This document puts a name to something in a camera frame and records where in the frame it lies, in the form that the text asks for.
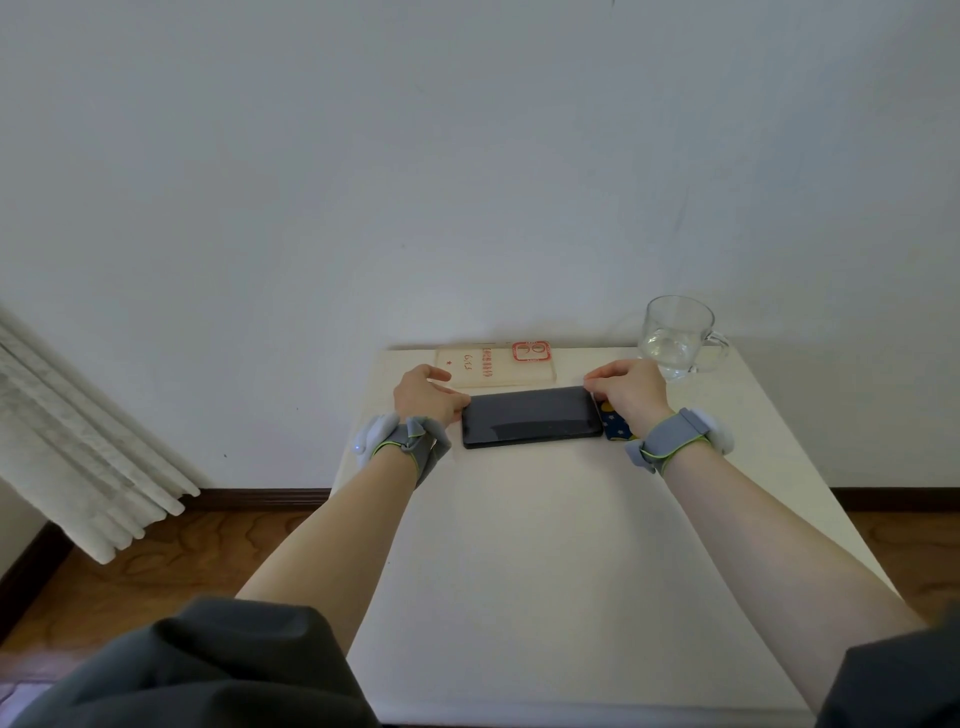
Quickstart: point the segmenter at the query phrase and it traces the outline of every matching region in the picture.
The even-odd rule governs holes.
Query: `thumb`
[[[465,395],[463,392],[453,392],[450,396],[453,398],[454,409],[463,409],[470,404],[470,395]]]
[[[585,379],[584,380],[584,389],[594,395],[600,395],[598,399],[605,400],[607,398],[607,393],[610,391],[610,388],[613,384],[613,380],[616,377],[608,377],[605,379],[596,378],[596,379]]]

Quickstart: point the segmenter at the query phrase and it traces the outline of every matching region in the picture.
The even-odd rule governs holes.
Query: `glass cup handle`
[[[727,341],[727,337],[719,331],[711,331],[709,334],[707,334],[707,338],[704,339],[703,349],[706,349],[707,347],[719,348],[720,352],[713,359],[713,362],[706,367],[700,364],[694,364],[694,372],[712,372],[721,364],[723,364],[723,360],[726,359],[727,354],[730,353],[730,342]]]

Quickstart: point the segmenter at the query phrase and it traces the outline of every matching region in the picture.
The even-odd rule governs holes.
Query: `white table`
[[[555,350],[556,386],[636,350]],[[383,352],[357,423],[432,351]],[[488,394],[497,389],[473,390]],[[887,580],[736,351],[670,384],[731,461]],[[591,438],[453,450],[417,490],[348,655],[385,723],[810,725],[662,481]],[[356,473],[349,449],[334,489]]]

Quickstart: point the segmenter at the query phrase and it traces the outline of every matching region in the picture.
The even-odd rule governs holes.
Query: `curtain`
[[[2,326],[0,478],[101,564],[200,493]]]

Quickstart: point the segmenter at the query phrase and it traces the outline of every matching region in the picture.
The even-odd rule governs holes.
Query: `smartphone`
[[[532,389],[474,397],[464,408],[464,447],[599,437],[603,423],[583,387]]]

